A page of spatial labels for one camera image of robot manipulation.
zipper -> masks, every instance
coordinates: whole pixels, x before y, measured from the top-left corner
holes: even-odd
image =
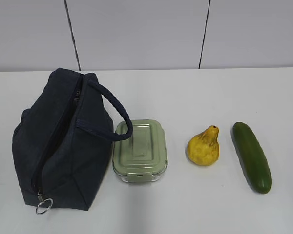
[[[83,75],[81,74],[79,76],[79,79],[77,81],[77,85],[74,89],[74,92],[70,98],[70,101],[61,116],[61,119],[58,123],[58,125],[55,128],[55,131],[53,132],[47,147],[44,150],[44,153],[42,157],[40,158],[40,161],[37,165],[36,170],[33,173],[32,176],[32,190],[35,192],[35,194],[38,197],[38,200],[41,202],[43,200],[42,195],[43,195],[43,187],[42,187],[42,170],[46,162],[48,161],[49,158],[53,156],[53,154],[56,152],[58,147],[61,145],[71,122],[71,119],[76,111],[79,99],[80,99],[80,94],[82,90],[82,80],[83,80]]]

bag handle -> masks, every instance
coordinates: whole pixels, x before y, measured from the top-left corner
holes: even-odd
[[[122,106],[122,104],[116,99],[116,97],[103,85],[100,85],[98,82],[88,81],[88,85],[95,88],[99,93],[101,93],[117,110],[117,112],[122,116],[122,118],[125,120],[128,131],[125,134],[117,134],[110,130],[107,130],[99,125],[92,125],[91,123],[84,121],[82,119],[77,120],[77,127],[80,129],[83,129],[84,131],[98,136],[105,138],[107,140],[112,141],[121,141],[126,140],[132,135],[132,123],[129,118],[128,113],[126,112],[125,108]]]

metal key ring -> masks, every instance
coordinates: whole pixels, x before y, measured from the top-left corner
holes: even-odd
[[[50,201],[50,205],[49,205],[49,207],[48,207],[47,209],[45,209],[43,212],[39,213],[39,212],[38,212],[38,208],[39,208],[42,204],[44,204],[46,201]],[[53,205],[53,199],[52,199],[52,198],[47,198],[46,200],[43,200],[43,201],[40,202],[40,203],[38,204],[38,206],[36,207],[36,214],[41,215],[41,214],[46,213],[46,212],[52,207],[52,205]]]

zipper pull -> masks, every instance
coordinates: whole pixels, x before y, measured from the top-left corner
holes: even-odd
[[[46,213],[46,212],[52,207],[52,205],[53,205],[53,199],[52,199],[52,198],[43,199],[42,194],[39,193],[39,192],[37,193],[37,197],[38,197],[38,200],[39,200],[39,204],[38,204],[38,206],[36,207],[36,214],[41,215],[41,214]],[[46,209],[45,209],[44,211],[42,211],[42,212],[38,212],[39,207],[40,207],[41,205],[43,205],[45,202],[47,202],[47,201],[50,202],[49,207],[46,208]]]
[[[43,202],[42,194],[40,194],[38,192],[37,197],[38,197],[39,202]]]

lunch bag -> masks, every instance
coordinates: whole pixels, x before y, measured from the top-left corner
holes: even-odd
[[[125,120],[125,134],[113,132],[102,95]],[[13,160],[25,204],[36,206],[38,214],[51,207],[88,210],[104,177],[112,142],[131,135],[126,110],[94,73],[62,68],[52,72],[13,133]],[[47,209],[39,212],[38,207]]]

